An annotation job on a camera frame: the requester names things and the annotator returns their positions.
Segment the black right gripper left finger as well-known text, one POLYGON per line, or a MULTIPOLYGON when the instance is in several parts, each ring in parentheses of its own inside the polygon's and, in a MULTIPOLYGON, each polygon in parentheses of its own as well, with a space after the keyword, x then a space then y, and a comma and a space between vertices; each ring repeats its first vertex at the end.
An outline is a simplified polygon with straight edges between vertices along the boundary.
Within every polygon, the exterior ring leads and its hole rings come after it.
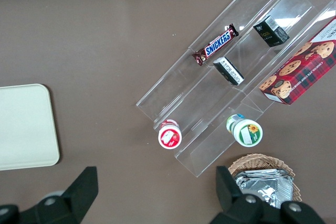
POLYGON ((88 166, 64 192, 44 197, 25 211, 1 205, 1 223, 81 223, 98 191, 97 168, 88 166))

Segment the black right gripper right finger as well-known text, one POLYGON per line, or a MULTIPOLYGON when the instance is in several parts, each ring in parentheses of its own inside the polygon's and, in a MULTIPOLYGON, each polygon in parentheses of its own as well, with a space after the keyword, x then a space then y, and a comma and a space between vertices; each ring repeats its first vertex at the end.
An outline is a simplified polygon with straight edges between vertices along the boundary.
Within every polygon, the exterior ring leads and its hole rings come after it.
POLYGON ((309 205, 285 201, 279 209, 243 194, 225 166, 216 167, 216 193, 222 211, 211 223, 325 223, 309 205))

